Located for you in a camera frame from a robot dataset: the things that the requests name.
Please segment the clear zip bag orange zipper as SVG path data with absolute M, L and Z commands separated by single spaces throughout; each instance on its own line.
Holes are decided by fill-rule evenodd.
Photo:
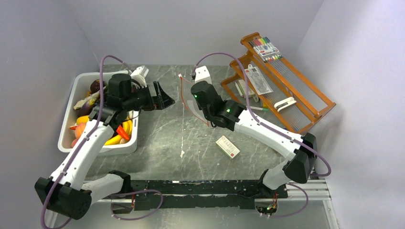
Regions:
M 204 126 L 209 127 L 210 123 L 205 119 L 203 112 L 198 108 L 195 97 L 191 93 L 191 87 L 194 82 L 187 80 L 181 73 L 178 74 L 180 80 L 180 96 L 183 105 L 195 118 L 203 123 Z

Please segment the yellow banana bunch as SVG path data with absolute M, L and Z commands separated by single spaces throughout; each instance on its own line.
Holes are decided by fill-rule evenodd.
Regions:
M 132 121 L 124 121 L 116 130 L 116 135 L 111 137 L 104 144 L 105 146 L 119 145 L 128 142 L 132 134 Z

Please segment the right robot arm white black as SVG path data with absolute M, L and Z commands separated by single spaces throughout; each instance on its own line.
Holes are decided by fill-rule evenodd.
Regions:
M 226 128 L 252 137 L 284 157 L 284 161 L 265 171 L 258 184 L 258 192 L 268 198 L 276 189 L 290 181 L 307 183 L 317 156 L 316 138 L 287 131 L 251 113 L 234 100 L 223 100 L 212 84 L 201 81 L 191 87 L 198 108 L 204 118 L 215 127 Z

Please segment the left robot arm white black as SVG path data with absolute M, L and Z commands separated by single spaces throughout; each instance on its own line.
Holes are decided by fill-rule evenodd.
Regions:
M 130 111 L 163 110 L 175 103 L 159 82 L 155 95 L 130 75 L 112 75 L 100 86 L 100 100 L 93 107 L 84 132 L 62 164 L 48 177 L 40 177 L 34 188 L 43 211 L 53 211 L 70 219 L 80 219 L 92 204 L 107 196 L 127 198 L 132 193 L 130 175 L 111 171 L 103 178 L 85 183 L 85 177 L 105 143 L 127 119 Z

